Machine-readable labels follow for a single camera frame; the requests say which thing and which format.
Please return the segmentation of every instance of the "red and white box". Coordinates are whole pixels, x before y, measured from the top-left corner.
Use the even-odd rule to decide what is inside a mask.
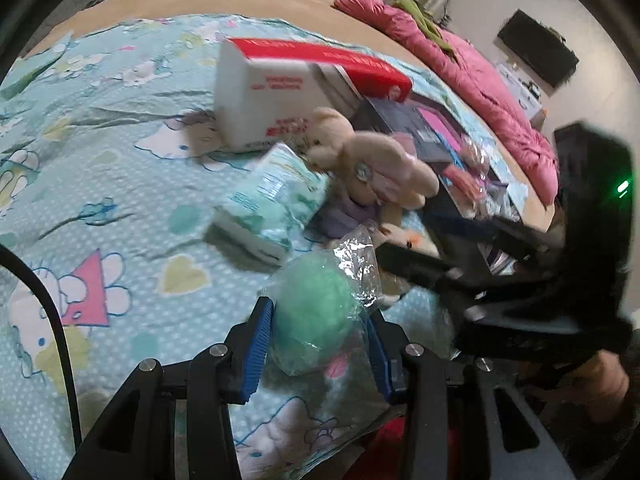
[[[311,112],[335,108],[350,118],[362,97],[403,102],[411,80],[389,63],[315,43],[235,38],[220,48],[215,112],[236,152],[296,143]]]

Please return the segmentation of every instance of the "bed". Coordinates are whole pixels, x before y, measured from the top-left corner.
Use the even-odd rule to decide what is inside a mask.
[[[143,358],[177,362],[223,340],[271,272],[210,229],[216,201],[254,163],[216,151],[209,111],[226,37],[378,53],[493,150],[522,219],[549,226],[553,206],[483,121],[409,51],[331,3],[108,0],[57,26],[2,83],[0,241],[58,307],[87,425]],[[294,248],[318,245],[307,235]],[[58,480],[72,439],[50,330],[5,274],[0,301],[0,426],[34,478]],[[447,356],[444,314],[428,291],[414,288],[385,317]],[[258,392],[230,410],[244,480],[300,478],[391,415],[361,346],[297,378],[268,361]],[[179,451],[180,419],[176,432]]]

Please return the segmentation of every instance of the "cartoon print blanket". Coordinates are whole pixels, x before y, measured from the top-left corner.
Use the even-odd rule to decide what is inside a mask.
[[[143,358],[170,364],[222,341],[272,271],[210,227],[216,203],[256,159],[220,151],[210,113],[227,36],[336,44],[281,20],[141,20],[18,60],[0,87],[0,242],[56,304],[83,417],[83,399],[106,402]],[[433,73],[385,59],[491,147]],[[294,241],[297,253],[317,244],[309,234]],[[58,480],[73,447],[49,324],[4,271],[0,303],[0,427],[34,478]],[[449,351],[427,291],[415,288],[385,316]],[[268,360],[257,393],[230,409],[242,476],[298,479],[387,413],[361,343],[296,378]],[[184,419],[176,424],[179,444]]]

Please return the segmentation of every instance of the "green ball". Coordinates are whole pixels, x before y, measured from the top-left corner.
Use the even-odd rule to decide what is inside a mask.
[[[312,371],[335,356],[360,319],[355,293],[331,251],[292,261],[275,300],[271,332],[273,359],[285,373]]]

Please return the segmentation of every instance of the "television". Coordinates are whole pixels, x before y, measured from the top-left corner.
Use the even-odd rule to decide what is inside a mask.
[[[498,38],[553,88],[575,72],[578,58],[556,31],[541,25],[520,9],[510,17]]]

